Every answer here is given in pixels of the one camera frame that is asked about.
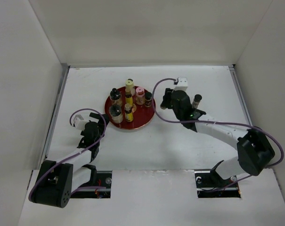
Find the yellow label bottle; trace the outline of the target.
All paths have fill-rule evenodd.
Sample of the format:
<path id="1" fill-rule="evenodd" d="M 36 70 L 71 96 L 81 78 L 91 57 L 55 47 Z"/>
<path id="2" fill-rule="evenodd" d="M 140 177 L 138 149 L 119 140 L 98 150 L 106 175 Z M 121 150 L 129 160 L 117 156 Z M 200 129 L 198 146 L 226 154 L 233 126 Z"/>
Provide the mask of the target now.
<path id="1" fill-rule="evenodd" d="M 130 88 L 125 89 L 125 102 L 130 105 L 133 112 L 136 111 L 136 106 L 133 103 L 133 98 Z"/>
<path id="2" fill-rule="evenodd" d="M 132 107 L 130 104 L 126 103 L 124 105 L 124 112 L 125 112 L 125 119 L 127 122 L 133 121 L 133 113 L 132 113 Z"/>

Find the black knob glass jar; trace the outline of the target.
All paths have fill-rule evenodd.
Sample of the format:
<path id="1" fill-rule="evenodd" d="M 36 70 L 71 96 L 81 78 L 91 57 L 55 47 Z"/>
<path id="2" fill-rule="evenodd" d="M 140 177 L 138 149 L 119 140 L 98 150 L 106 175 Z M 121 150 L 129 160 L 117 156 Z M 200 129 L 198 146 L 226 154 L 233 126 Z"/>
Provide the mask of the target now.
<path id="1" fill-rule="evenodd" d="M 121 95 L 121 92 L 118 89 L 113 88 L 110 91 L 110 100 L 111 100 L 111 104 L 112 105 L 122 106 L 122 95 Z"/>

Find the pink cap spice jar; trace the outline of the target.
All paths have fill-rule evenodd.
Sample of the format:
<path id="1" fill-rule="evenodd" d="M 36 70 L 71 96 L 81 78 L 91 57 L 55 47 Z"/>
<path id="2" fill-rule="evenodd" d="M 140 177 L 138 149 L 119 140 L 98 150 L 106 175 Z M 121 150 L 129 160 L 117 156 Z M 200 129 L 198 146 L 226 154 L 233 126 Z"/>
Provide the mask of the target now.
<path id="1" fill-rule="evenodd" d="M 145 103 L 145 90 L 143 87 L 136 88 L 135 102 L 138 105 L 143 105 Z"/>

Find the yellow cap spice jar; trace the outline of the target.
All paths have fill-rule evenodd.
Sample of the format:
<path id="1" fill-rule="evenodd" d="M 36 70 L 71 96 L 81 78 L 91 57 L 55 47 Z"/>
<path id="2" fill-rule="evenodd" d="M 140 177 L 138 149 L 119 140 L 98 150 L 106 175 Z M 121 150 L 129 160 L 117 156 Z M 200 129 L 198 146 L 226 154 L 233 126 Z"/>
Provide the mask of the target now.
<path id="1" fill-rule="evenodd" d="M 125 81 L 125 87 L 130 90 L 132 96 L 134 96 L 136 94 L 133 79 L 127 79 Z"/>

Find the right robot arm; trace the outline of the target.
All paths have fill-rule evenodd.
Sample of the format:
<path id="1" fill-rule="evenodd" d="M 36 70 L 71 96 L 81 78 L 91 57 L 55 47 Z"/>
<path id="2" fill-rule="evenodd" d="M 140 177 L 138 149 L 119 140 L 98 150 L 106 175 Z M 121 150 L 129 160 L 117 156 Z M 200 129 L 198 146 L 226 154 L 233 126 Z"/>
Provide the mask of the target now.
<path id="1" fill-rule="evenodd" d="M 242 173 L 258 176 L 275 156 L 265 134 L 257 129 L 235 128 L 214 122 L 206 112 L 194 108 L 182 90 L 166 88 L 161 108 L 172 109 L 185 128 L 218 139 L 237 152 L 236 157 L 221 160 L 210 170 L 210 181 L 215 186 L 221 186 L 227 179 Z"/>

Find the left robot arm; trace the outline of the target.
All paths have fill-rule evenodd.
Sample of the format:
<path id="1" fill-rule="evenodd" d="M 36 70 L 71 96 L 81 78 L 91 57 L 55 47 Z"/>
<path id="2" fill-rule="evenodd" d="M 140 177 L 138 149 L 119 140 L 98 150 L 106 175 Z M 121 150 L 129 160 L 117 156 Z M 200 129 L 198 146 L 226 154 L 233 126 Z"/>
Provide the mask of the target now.
<path id="1" fill-rule="evenodd" d="M 99 152 L 109 116 L 96 110 L 91 110 L 89 116 L 92 121 L 85 120 L 79 111 L 70 116 L 70 125 L 80 130 L 82 138 L 75 151 L 63 159 L 42 163 L 28 195 L 30 202 L 64 208 L 71 196 L 82 189 L 99 191 L 107 188 L 96 185 L 97 170 L 91 163 Z"/>

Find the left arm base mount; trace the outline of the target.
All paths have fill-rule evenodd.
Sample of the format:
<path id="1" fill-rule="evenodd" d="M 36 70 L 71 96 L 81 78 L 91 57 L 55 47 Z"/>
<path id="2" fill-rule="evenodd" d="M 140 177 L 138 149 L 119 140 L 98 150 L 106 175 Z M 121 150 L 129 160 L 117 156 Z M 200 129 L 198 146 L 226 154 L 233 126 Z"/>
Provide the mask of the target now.
<path id="1" fill-rule="evenodd" d="M 94 178 L 79 186 L 73 199 L 108 199 L 111 197 L 112 171 L 97 171 Z"/>

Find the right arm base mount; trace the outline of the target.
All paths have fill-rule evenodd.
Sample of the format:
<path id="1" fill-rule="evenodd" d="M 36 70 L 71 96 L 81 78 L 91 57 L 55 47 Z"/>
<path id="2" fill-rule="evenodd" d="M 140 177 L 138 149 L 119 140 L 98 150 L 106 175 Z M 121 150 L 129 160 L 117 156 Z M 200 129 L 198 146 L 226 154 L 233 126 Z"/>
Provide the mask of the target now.
<path id="1" fill-rule="evenodd" d="M 224 180 L 209 170 L 195 171 L 198 198 L 241 198 L 237 177 Z"/>

